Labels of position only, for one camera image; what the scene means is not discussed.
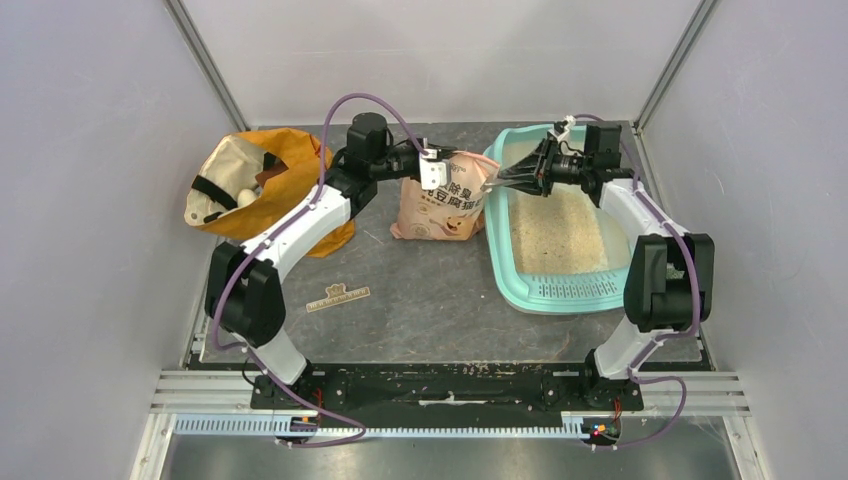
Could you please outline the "teal litter box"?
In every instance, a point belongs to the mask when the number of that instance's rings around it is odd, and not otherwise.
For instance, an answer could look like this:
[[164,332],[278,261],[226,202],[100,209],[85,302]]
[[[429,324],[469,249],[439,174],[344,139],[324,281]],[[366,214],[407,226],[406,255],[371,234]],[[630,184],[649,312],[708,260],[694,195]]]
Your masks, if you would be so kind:
[[624,243],[624,265],[574,274],[520,273],[516,270],[509,228],[510,190],[496,188],[484,202],[485,233],[498,291],[513,308],[530,314],[573,315],[607,311],[623,305],[631,246]]

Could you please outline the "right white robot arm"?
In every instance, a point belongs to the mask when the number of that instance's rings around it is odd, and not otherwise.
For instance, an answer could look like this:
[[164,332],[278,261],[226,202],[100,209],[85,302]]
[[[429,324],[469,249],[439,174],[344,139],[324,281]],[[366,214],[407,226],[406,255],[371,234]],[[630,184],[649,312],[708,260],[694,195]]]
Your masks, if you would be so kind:
[[500,169],[498,186],[546,197],[556,185],[576,185],[623,228],[631,261],[623,289],[624,317],[588,356],[577,382],[579,400],[601,409],[633,381],[642,364],[671,339],[692,337],[710,314],[715,244],[673,221],[648,195],[633,168],[622,127],[586,115],[583,143],[572,140],[575,120],[553,123],[523,158]]

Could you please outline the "metal litter scoop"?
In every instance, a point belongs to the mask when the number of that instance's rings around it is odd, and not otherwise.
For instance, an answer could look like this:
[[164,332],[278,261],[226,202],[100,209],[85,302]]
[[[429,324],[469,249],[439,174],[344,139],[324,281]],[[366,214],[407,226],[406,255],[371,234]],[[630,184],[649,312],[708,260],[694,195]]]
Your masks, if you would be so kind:
[[512,181],[509,179],[500,178],[498,175],[491,175],[481,185],[481,190],[483,192],[491,192],[494,188],[505,187],[511,184]]

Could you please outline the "pink cat litter bag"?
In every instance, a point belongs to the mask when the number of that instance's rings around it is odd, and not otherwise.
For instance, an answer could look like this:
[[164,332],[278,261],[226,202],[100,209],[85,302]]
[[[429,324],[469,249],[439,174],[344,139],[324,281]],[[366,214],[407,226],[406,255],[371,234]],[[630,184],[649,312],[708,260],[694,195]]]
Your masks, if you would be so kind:
[[450,179],[435,190],[417,180],[401,183],[397,220],[390,227],[396,239],[466,241],[484,227],[486,181],[500,165],[486,156],[460,151],[450,158]]

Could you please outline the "wooden bag clip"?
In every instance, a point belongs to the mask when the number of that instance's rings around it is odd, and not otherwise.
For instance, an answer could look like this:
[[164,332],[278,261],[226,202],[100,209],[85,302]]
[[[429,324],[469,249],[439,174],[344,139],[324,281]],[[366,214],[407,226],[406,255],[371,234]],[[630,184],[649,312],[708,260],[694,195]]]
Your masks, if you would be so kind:
[[306,304],[308,313],[317,312],[333,306],[349,303],[371,295],[369,287],[360,287],[348,291],[344,283],[332,284],[325,289],[326,296]]

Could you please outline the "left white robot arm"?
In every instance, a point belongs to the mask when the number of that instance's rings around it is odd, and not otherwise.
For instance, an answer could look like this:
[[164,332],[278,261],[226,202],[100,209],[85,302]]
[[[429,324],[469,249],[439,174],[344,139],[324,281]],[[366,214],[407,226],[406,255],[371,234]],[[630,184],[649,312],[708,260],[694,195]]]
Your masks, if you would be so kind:
[[418,178],[422,164],[435,157],[425,139],[395,143],[382,115],[358,114],[345,146],[300,204],[256,236],[213,251],[204,298],[209,334],[216,337],[224,330],[233,335],[237,346],[277,381],[275,394],[288,407],[307,405],[314,383],[303,374],[306,357],[284,328],[285,277],[320,240],[370,203],[379,182]]

